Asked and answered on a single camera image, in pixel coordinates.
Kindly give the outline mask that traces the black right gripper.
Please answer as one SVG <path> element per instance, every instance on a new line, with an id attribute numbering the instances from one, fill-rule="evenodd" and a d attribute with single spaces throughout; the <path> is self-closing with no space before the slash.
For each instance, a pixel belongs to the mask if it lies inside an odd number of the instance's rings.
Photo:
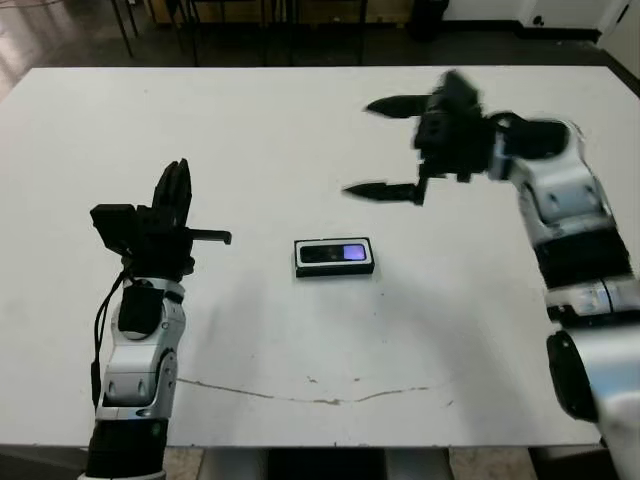
<path id="1" fill-rule="evenodd" d="M 343 188 L 345 194 L 367 201 L 421 206 L 430 179 L 453 174 L 459 182 L 468 183 L 472 175 L 489 168 L 496 129 L 476 96 L 395 95 L 372 101 L 366 111 L 391 119 L 420 116 L 413 138 L 420 158 L 418 181 L 361 183 Z"/>

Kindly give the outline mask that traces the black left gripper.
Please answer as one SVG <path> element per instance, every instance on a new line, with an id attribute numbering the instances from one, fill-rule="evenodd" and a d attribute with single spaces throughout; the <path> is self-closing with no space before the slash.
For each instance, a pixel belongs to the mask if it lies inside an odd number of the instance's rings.
<path id="1" fill-rule="evenodd" d="M 230 245 L 226 230 L 192 229 L 187 219 L 192 200 L 188 160 L 171 162 L 154 190 L 152 207 L 135 208 L 136 230 L 121 254 L 121 263 L 132 277 L 153 277 L 181 281 L 194 271 L 195 241 Z"/>

